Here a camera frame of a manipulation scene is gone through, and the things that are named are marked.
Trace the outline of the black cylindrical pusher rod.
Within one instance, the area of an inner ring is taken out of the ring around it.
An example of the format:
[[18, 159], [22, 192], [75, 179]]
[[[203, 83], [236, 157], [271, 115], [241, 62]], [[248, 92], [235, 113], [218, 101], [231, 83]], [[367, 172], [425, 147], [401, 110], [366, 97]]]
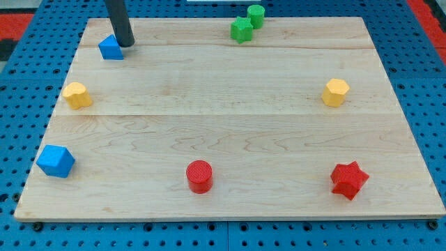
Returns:
[[121, 47], [132, 47], [135, 40], [125, 1], [105, 0], [105, 7], [118, 44]]

